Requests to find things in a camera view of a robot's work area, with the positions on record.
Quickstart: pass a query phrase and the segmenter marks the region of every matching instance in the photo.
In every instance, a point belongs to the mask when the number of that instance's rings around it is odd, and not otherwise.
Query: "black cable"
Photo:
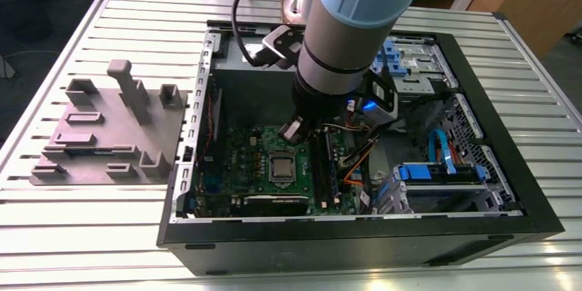
[[[241,33],[238,31],[238,22],[237,22],[237,9],[238,9],[238,4],[241,3],[241,0],[235,0],[233,3],[233,18],[231,18],[231,23],[233,23],[233,34],[235,35],[235,40],[237,40],[237,44],[238,47],[241,48],[241,52],[243,53],[243,57],[246,58],[246,60],[249,61],[249,64],[252,64],[252,66],[256,66],[256,60],[253,59],[249,50],[245,48],[243,45],[243,39],[241,37]]]
[[[394,120],[386,122],[385,124],[378,124],[373,127],[373,129],[368,132],[366,137],[364,138],[364,141],[366,143],[357,150],[354,150],[352,154],[346,156],[345,162],[349,162],[350,160],[353,160],[353,158],[357,158],[361,154],[365,153],[369,147],[374,146],[374,142],[378,140],[381,133],[390,129],[390,127],[397,124],[397,122],[402,121],[406,115],[412,113],[412,111],[414,111],[420,106],[428,104],[429,102],[449,99],[453,94],[453,92],[444,92],[437,95],[422,96],[413,100],[404,108],[398,117]]]

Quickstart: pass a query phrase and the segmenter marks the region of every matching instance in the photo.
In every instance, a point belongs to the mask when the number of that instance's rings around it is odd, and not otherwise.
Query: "green circuit board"
[[[278,135],[280,127],[258,127],[253,129],[231,129],[225,144],[225,169],[221,176],[205,177],[207,210],[214,217],[233,216],[230,207],[233,196],[276,195],[305,196],[310,199],[309,215],[349,215],[354,209],[353,192],[341,195],[341,203],[330,208],[317,205],[310,165],[310,145],[289,144]],[[338,158],[348,152],[345,136],[341,132],[332,134],[334,156]],[[296,181],[289,185],[270,180],[270,154],[289,153],[294,156]]]

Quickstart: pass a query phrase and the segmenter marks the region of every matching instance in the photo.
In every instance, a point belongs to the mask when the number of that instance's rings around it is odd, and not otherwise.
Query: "metal worktable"
[[[582,285],[581,115],[512,25],[489,13],[412,8],[396,29],[456,35],[567,228],[547,242],[449,268],[197,278],[155,246],[166,185],[30,184],[69,102],[70,80],[91,78],[98,87],[115,87],[107,63],[130,59],[147,89],[175,83],[191,91],[206,22],[230,19],[231,2],[94,1],[0,150],[0,286],[571,291]],[[281,12],[280,0],[242,1],[239,20],[281,22]]]

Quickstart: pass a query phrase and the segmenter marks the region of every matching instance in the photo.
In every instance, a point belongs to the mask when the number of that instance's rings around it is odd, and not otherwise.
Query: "motherboard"
[[[340,158],[348,153],[345,135],[332,129],[320,133],[326,143],[322,148],[316,144],[317,136],[298,145],[289,144],[278,135],[278,127],[231,128],[222,169],[201,176],[199,214],[207,217],[354,214],[356,190],[352,185],[342,185],[338,173]],[[320,149],[330,156],[326,168],[321,167],[321,160],[312,158]],[[325,183],[321,180],[314,183],[320,170],[328,170]]]

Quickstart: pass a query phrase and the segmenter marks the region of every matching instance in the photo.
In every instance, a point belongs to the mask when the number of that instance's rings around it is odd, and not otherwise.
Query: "wire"
[[[370,152],[373,151],[373,147],[370,147],[370,149],[368,150],[368,152],[362,155],[361,159],[358,160],[358,162],[356,163],[353,169],[350,170],[350,172],[348,173],[346,177],[345,177],[345,182],[350,180],[350,176],[353,175],[356,169],[361,166],[362,162],[365,161],[368,155],[370,154]]]
[[[334,127],[334,128],[337,128],[337,129],[342,129],[342,130],[345,130],[345,131],[354,131],[354,132],[358,132],[358,131],[360,131],[360,129],[356,128],[356,127],[345,127],[345,126],[338,125],[338,124],[322,123],[322,125],[324,125],[324,126],[329,126],[329,127]]]
[[[365,186],[365,184],[361,181],[346,180],[345,183],[352,185],[360,185],[361,187]]]
[[[252,64],[252,66],[256,66],[256,60],[253,59],[249,50],[245,48],[243,45],[243,39],[241,37],[241,33],[238,31],[238,22],[237,22],[237,10],[238,10],[238,5],[241,3],[241,0],[235,0],[233,3],[233,17],[231,17],[231,23],[233,23],[233,34],[235,36],[235,40],[237,40],[237,44],[238,47],[241,48],[241,52],[243,53],[243,57],[245,59],[249,61],[249,64]]]
[[[430,96],[424,96],[417,98],[416,100],[413,100],[409,103],[409,106],[401,111],[401,114],[398,115],[397,119],[394,119],[390,122],[386,122],[384,124],[377,124],[373,129],[368,132],[366,137],[364,138],[365,140],[369,140],[368,143],[365,143],[360,149],[356,150],[354,153],[352,153],[350,155],[348,155],[345,162],[350,161],[353,158],[357,157],[357,155],[360,153],[362,153],[362,151],[374,144],[374,142],[378,140],[381,133],[390,129],[390,127],[397,124],[400,121],[402,121],[405,119],[405,116],[414,111],[420,106],[428,104],[429,102],[434,102],[438,100],[446,100],[453,96],[453,92],[446,91],[444,93],[438,93],[436,95],[430,95]]]

